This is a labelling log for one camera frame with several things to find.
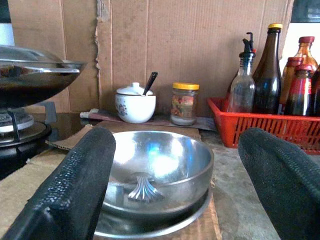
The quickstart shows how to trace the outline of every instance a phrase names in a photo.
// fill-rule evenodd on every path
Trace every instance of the wok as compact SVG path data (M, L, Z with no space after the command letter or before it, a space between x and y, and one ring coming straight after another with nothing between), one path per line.
M51 98L69 86L85 65L47 52L0 46L0 110Z
M137 221L166 221L206 193L214 155L204 143L164 131L113 134L116 150L103 208Z

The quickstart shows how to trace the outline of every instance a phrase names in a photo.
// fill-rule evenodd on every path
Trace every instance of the metal spoon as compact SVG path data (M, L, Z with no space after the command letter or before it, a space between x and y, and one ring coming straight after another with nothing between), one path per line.
M152 84L154 83L156 77L158 76L158 72L157 71L153 71L149 77L149 80L144 88L143 94L142 95L146 95L147 92L149 91L149 89L151 88Z

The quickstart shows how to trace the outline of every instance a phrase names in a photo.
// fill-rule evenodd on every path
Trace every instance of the countertop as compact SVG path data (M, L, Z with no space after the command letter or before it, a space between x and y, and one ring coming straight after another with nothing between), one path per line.
M43 121L43 115L33 115ZM51 123L51 140L62 140L79 131L85 124L99 121L80 119L78 114L58 114ZM213 196L223 240L280 239L259 201L238 150L223 145L216 131L200 130L202 140L214 152Z

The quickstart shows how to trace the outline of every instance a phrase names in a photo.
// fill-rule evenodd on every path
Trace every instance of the yellow bottle cap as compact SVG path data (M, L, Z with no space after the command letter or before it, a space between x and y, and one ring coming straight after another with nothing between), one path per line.
M283 25L281 23L271 23L268 26L268 29L272 29L272 28L279 28L282 29Z
M174 89L183 89L183 90L198 90L199 84L195 83L186 83L186 82L174 82L172 84Z

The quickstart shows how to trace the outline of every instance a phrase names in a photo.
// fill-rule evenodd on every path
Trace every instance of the bottle label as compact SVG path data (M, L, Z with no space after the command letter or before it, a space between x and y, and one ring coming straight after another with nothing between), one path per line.
M193 117L196 107L194 96L172 96L171 114L178 117Z
M311 94L311 81L308 78L295 78L291 83L290 94Z

